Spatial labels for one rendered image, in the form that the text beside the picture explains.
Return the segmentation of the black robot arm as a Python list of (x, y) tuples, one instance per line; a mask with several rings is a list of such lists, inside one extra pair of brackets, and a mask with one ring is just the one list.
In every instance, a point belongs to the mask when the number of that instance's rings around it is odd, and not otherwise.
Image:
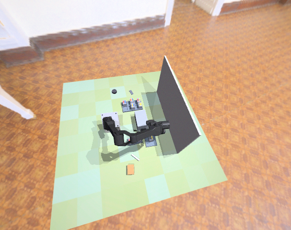
[[(156, 122), (152, 119), (146, 121), (146, 125), (149, 126), (148, 129), (137, 133), (129, 133), (126, 130), (117, 130), (115, 126), (115, 121), (112, 119), (111, 116), (104, 117), (102, 120), (104, 129), (110, 131), (110, 133), (114, 137), (114, 144), (116, 146), (127, 146), (128, 144), (135, 144), (137, 143), (137, 141), (140, 141), (147, 137), (159, 136), (163, 132), (163, 129), (170, 128), (169, 121)], [(124, 142), (124, 134), (130, 137), (130, 141)]]

